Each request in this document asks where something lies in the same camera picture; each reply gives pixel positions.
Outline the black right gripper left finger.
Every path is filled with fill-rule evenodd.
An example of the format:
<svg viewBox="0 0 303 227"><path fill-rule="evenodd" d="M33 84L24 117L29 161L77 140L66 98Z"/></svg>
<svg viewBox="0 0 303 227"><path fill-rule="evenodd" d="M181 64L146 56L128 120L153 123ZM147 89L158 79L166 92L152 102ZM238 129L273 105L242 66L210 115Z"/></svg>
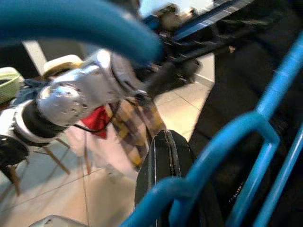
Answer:
<svg viewBox="0 0 303 227"><path fill-rule="evenodd" d="M161 130L151 140L136 180L135 206L157 182L176 175L172 160L172 136L175 133L174 130Z"/></svg>

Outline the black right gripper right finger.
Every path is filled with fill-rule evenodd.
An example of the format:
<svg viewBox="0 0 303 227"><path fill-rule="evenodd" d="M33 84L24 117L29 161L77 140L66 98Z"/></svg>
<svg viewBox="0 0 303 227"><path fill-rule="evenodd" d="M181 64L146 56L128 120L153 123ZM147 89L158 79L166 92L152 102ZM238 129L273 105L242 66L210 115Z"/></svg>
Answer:
<svg viewBox="0 0 303 227"><path fill-rule="evenodd" d="M176 131L169 131L169 139L174 176L185 177L195 160L195 155L187 140Z"/></svg>

